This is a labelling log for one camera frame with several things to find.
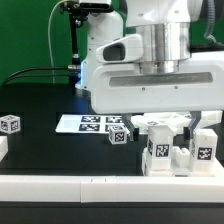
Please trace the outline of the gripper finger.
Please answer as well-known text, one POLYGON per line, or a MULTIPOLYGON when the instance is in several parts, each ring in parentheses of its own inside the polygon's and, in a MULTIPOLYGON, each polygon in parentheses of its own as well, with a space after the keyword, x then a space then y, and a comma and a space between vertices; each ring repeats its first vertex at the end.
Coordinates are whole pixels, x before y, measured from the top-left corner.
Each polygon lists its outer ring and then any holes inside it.
POLYGON ((134 124, 131 121, 131 117, 132 115, 130 113, 123 114, 122 121, 130 132, 130 140, 137 141, 139 136, 139 128, 134 126, 134 124))
POLYGON ((186 141, 190 141, 193 138, 194 129, 197 127, 201 120, 201 112, 200 111, 191 111, 190 112, 191 119, 190 123, 187 127, 184 128, 184 139, 186 141))

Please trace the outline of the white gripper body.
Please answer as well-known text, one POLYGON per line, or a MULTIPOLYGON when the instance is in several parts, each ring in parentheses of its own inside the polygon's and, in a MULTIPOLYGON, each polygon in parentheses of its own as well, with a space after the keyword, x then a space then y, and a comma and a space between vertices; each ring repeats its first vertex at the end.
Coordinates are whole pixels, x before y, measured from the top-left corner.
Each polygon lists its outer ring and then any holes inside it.
POLYGON ((91 106, 99 114, 224 109, 224 51, 194 53, 172 69, 143 69, 138 34, 99 47, 91 106))

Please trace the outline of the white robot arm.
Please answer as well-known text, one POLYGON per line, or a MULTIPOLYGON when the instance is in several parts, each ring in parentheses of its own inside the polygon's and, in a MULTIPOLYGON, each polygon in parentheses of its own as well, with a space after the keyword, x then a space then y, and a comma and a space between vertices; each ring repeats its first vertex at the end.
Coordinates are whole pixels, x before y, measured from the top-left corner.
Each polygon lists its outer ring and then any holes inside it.
POLYGON ((193 21, 208 21, 212 37, 224 0, 78 0, 90 19, 92 51, 82 63, 83 85, 99 114, 185 112, 194 129, 203 111, 224 110, 224 50, 190 45, 193 21))

